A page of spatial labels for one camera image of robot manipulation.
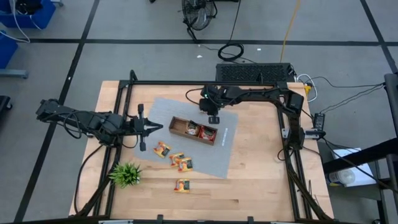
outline small snack package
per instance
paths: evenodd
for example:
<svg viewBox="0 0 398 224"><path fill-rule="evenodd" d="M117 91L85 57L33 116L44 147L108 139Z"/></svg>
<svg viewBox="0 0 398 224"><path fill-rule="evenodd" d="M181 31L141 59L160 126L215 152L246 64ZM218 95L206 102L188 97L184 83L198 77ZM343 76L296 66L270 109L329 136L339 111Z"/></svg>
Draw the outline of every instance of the small snack package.
<svg viewBox="0 0 398 224"><path fill-rule="evenodd" d="M172 154L169 156L170 160L172 161L171 167L178 167L178 162L180 162L181 159L184 158L184 153L179 152L176 154Z"/></svg>
<svg viewBox="0 0 398 224"><path fill-rule="evenodd" d="M204 126L202 126L200 128L200 132L199 132L199 138L202 139L207 139L210 141L214 141L214 138L216 137L216 131L210 128L206 128Z"/></svg>
<svg viewBox="0 0 398 224"><path fill-rule="evenodd" d="M192 135L192 136L198 136L200 130L200 126L198 124L196 124L193 121L189 121L187 124L187 130L185 131L185 133Z"/></svg>
<svg viewBox="0 0 398 224"><path fill-rule="evenodd" d="M167 156L167 154L170 152L170 150L172 150L172 148L170 146L164 144L164 142L161 142L161 141L159 142L157 147L154 148L154 152L161 158L164 158L165 156Z"/></svg>
<svg viewBox="0 0 398 224"><path fill-rule="evenodd" d="M180 159L180 161L178 162L179 172L187 172L192 170L193 170L193 165L191 157Z"/></svg>
<svg viewBox="0 0 398 224"><path fill-rule="evenodd" d="M189 193L189 180L188 179L178 179L175 182L174 192Z"/></svg>

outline wooden tabletop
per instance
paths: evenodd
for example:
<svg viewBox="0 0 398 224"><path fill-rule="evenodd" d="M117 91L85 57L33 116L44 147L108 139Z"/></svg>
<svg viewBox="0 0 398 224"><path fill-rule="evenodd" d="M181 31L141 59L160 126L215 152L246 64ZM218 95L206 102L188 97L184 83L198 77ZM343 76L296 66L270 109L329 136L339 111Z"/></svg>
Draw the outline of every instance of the wooden tabletop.
<svg viewBox="0 0 398 224"><path fill-rule="evenodd" d="M185 92L193 88L200 86L134 85L129 114L137 114L138 104L143 103L146 117L156 97L188 103ZM289 83L289 88L305 97L302 83ZM96 111L112 111L117 91L117 81L103 82ZM123 111L125 96L126 91L119 111ZM190 93L190 98L198 101L199 92ZM303 109L309 112L307 101ZM116 188L111 218L156 219L158 214L163 214L166 220L241 221L253 216L255 221L293 221L285 164L276 158L282 149L276 107L271 103L245 102L224 110L239 115L227 179L199 172L181 174L169 165L138 159L134 157L133 150L123 148L121 162L141 164L142 180L134 187ZM302 116L301 122L304 129L312 127L308 116ZM127 137L124 144L132 146L135 140L134 136ZM318 151L314 140L305 140L304 146ZM89 139L84 158L97 147L98 141ZM104 151L97 152L83 169L78 193L79 209L98 186ZM326 214L333 217L319 155L308 150L301 150L300 153L305 179L312 183L312 195ZM190 179L189 194L174 192L175 181L179 178ZM107 194L106 189L100 214L104 213ZM299 194L297 198L304 217Z"/></svg>

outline potted plant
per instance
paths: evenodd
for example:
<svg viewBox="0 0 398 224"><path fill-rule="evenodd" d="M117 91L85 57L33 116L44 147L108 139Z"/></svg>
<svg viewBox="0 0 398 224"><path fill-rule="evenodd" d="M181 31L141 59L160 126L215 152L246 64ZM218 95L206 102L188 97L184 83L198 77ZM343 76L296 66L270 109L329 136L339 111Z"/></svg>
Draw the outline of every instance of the potted plant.
<svg viewBox="0 0 398 224"><path fill-rule="evenodd" d="M125 188L128 185L137 185L141 179L141 171L139 165L136 167L134 163L118 164L110 173L109 178L119 186Z"/></svg>

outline concrete floor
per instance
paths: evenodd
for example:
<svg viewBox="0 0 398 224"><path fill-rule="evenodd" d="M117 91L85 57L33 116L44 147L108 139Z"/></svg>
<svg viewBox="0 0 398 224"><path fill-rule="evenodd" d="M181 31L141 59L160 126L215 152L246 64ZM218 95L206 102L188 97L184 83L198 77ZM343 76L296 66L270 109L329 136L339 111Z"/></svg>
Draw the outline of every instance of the concrete floor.
<svg viewBox="0 0 398 224"><path fill-rule="evenodd" d="M57 8L47 29L26 32L35 43L19 44L8 66L28 70L29 78L0 79L0 95L9 95L14 103L0 127L0 223L14 220L47 132L48 126L36 121L34 112L41 99L60 96L65 80L71 82L65 105L93 110L101 82L127 79L130 69L140 80L214 80L215 66L221 63L214 51L178 44L189 39L180 0L154 4L146 0L63 1L65 7ZM289 36L299 41L286 46L284 61L293 64L297 73L323 76L335 85L383 82L383 75L394 69L383 47L398 60L398 47L394 47L398 46L398 2L366 2L387 43L379 44L380 37L360 0L302 0ZM218 17L197 32L213 48L221 47L215 40L229 38L237 4L219 2L217 6ZM283 40L294 6L293 0L243 1L233 39ZM91 11L93 21L86 25ZM21 36L18 30L2 25L0 29ZM104 39L114 39L115 44L94 44ZM250 42L244 57L278 62L281 48L280 42ZM310 104L313 113L360 91L334 89L320 79L315 84L319 96ZM386 93L379 90L329 112L325 130L332 142L365 148L396 136L391 121ZM85 145L85 140L55 130L25 221L67 217ZM337 219L370 223L378 218L375 201L334 189L330 193Z"/></svg>

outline desk fan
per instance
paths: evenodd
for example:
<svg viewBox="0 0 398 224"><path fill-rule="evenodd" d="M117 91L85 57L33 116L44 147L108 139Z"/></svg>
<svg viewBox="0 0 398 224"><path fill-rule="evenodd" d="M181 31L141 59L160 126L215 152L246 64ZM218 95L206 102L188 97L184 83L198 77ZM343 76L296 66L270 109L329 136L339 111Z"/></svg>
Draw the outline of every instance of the desk fan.
<svg viewBox="0 0 398 224"><path fill-rule="evenodd" d="M211 19L217 15L214 0L182 0L183 23L187 25L187 32L196 43L197 38L193 30L203 30Z"/></svg>

